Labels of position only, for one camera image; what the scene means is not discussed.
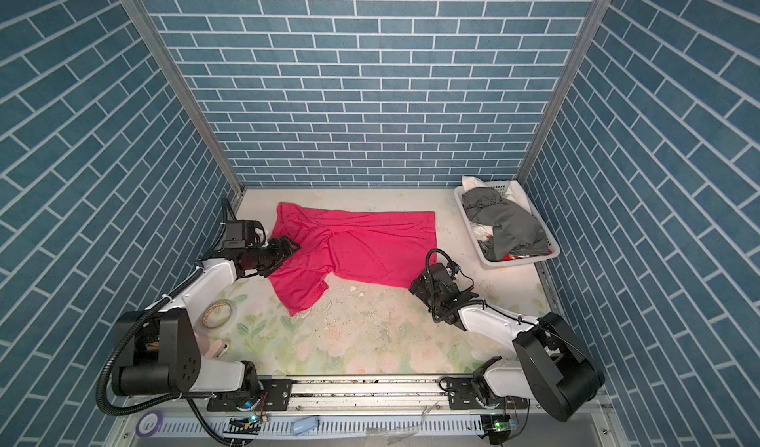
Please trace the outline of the pink t shirt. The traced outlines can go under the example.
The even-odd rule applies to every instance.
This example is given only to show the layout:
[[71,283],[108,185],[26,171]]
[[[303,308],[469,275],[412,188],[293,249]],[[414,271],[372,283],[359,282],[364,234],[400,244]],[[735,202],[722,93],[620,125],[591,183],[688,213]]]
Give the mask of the pink t shirt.
[[437,247],[437,221],[432,211],[353,213],[281,203],[272,235],[301,246],[269,277],[281,304],[296,316],[322,298],[330,274],[410,288]]

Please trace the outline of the white plastic laundry basket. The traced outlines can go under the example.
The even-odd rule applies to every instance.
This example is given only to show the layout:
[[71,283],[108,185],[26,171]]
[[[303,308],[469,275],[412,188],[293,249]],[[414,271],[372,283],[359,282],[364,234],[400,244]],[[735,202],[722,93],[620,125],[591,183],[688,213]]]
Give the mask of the white plastic laundry basket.
[[559,244],[519,182],[464,177],[454,198],[483,268],[536,264],[560,254]]

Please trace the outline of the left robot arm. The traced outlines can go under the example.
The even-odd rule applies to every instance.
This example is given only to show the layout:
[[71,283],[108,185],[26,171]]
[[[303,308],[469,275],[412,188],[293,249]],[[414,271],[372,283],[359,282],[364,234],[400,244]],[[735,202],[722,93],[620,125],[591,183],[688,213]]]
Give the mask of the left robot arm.
[[196,326],[215,298],[237,280],[273,275],[301,249],[288,236],[267,236],[258,221],[227,221],[193,273],[144,310],[115,325],[105,379],[120,397],[220,395],[253,403],[262,391],[255,366],[202,352]]

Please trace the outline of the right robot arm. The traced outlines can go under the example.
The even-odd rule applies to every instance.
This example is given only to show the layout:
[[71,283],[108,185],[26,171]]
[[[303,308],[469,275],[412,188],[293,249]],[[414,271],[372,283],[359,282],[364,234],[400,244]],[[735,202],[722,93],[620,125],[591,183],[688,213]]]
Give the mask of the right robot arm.
[[562,316],[549,312],[536,318],[497,308],[472,287],[459,288],[460,274],[453,262],[427,263],[410,292],[435,323],[483,335],[508,348],[510,357],[489,359],[472,373],[467,387],[448,383],[454,409],[468,398],[485,409],[525,409],[537,403],[564,422],[596,397],[605,376]]

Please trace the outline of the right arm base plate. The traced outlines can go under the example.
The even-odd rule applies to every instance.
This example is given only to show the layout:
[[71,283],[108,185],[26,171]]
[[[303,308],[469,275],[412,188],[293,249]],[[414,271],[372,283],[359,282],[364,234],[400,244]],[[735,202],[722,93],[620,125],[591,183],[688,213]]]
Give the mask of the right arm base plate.
[[437,385],[445,393],[448,406],[453,411],[474,411],[475,409],[527,409],[529,399],[506,396],[498,397],[485,385],[471,377],[443,376]]

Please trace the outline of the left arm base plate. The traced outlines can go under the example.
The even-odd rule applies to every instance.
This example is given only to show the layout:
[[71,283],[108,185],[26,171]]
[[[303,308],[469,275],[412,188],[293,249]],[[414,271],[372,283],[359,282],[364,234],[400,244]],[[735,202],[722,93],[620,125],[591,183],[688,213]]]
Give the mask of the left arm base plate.
[[206,409],[211,413],[283,413],[289,407],[293,385],[291,379],[259,380],[252,391],[241,389],[213,395]]

